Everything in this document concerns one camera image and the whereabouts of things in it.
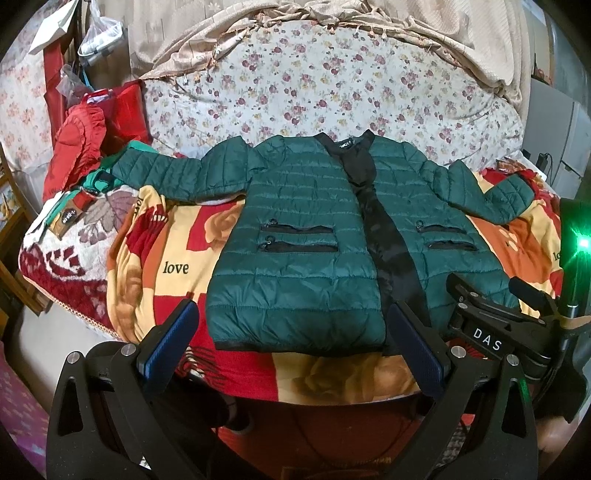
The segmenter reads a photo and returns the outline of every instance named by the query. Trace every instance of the jacket sleeve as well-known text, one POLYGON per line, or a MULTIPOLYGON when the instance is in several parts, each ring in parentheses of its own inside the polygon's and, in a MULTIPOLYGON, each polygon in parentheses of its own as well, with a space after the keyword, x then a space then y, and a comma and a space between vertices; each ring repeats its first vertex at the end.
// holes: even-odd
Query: jacket sleeve
POLYGON ((152 185, 168 199, 196 202, 244 192, 253 175, 269 168, 272 161, 241 137, 233 137, 213 147, 201 160, 171 158, 128 147, 112 172, 137 190, 152 185))
POLYGON ((495 225, 504 225, 521 215, 534 200, 534 192, 519 175, 510 175, 484 193, 466 164, 460 160, 449 168, 427 160, 418 169, 433 192, 468 215, 495 225))

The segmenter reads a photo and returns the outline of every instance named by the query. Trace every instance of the red clothing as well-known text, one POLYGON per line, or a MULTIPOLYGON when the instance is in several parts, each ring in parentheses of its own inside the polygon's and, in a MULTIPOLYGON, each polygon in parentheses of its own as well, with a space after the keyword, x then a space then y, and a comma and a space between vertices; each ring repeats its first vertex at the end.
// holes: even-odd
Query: red clothing
POLYGON ((100 165, 105 116, 94 105, 75 105, 57 133, 57 142, 43 186, 43 202, 68 190, 100 165))

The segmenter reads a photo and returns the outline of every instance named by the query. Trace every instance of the green led light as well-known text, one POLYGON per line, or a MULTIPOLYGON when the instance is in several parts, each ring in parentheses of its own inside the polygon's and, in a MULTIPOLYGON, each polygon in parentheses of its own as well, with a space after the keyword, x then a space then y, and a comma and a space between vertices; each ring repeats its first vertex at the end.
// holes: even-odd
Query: green led light
POLYGON ((589 246, 591 245, 591 241, 588 236, 579 236, 579 249, 580 250, 589 250, 589 246))

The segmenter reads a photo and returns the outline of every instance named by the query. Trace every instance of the green cloth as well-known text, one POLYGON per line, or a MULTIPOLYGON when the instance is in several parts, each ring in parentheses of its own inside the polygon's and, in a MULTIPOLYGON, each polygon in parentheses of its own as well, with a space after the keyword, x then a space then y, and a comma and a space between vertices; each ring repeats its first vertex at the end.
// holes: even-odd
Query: green cloth
MULTIPOLYGON (((446 169, 411 144, 382 137, 375 137, 369 153, 376 195, 413 259, 433 326, 447 332, 454 308, 446 291, 451 272, 487 298, 517 307, 501 263, 465 214, 508 223, 534 198, 527 184, 513 175, 483 193, 461 161, 446 169), (423 225, 454 230, 422 232, 423 225), (462 242, 475 251, 434 249, 434 242, 462 242)), ((310 355, 381 350, 385 323, 359 203, 342 165, 314 137, 276 136, 254 148, 230 138, 202 160, 127 148, 112 172, 135 189, 152 185, 185 202, 246 192, 207 288, 207 328, 217 348, 310 355), (265 225, 275 220, 333 232, 269 233, 265 225), (338 252, 263 251, 269 236, 338 252)))
MULTIPOLYGON (((155 149, 138 140, 132 140, 127 144, 126 148, 133 148, 144 152, 156 152, 155 149)), ((107 193, 117 187, 121 187, 124 183, 117 178, 109 179, 109 181, 100 178, 102 172, 111 174, 111 167, 115 165, 118 158, 118 153, 103 157, 100 161, 100 167, 87 174, 82 179, 82 184, 79 183, 68 194, 64 195, 55 207, 52 208, 51 212, 49 212, 49 215, 47 215, 47 218, 45 219, 45 224, 47 226, 51 225, 53 219, 63 210, 68 200, 74 198, 80 190, 86 190, 89 193, 98 195, 99 193, 107 193)))

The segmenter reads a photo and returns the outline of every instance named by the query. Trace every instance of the jacket zipper pocket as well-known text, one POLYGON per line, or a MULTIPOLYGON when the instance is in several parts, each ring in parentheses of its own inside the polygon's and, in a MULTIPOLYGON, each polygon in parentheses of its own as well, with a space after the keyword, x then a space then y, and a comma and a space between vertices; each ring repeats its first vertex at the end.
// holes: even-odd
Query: jacket zipper pocket
POLYGON ((266 224, 261 225, 261 230, 264 232, 293 233, 295 235, 307 235, 309 233, 334 233, 332 228, 323 225, 301 228, 284 223, 277 223, 277 220, 275 219, 271 219, 266 224))
POLYGON ((469 252, 476 252, 478 250, 470 242, 454 242, 452 240, 432 242, 427 245, 427 248, 430 250, 466 250, 469 252))
POLYGON ((448 232, 448 233, 466 234, 466 231, 463 228, 459 228, 457 226, 423 225, 423 222, 421 222, 421 221, 417 222, 417 232, 418 233, 448 232))
POLYGON ((273 237, 268 237, 267 241, 259 244, 258 249, 272 254, 299 252, 299 253, 333 253, 338 252, 339 248, 331 244, 308 244, 297 245, 288 242, 276 241, 273 237))

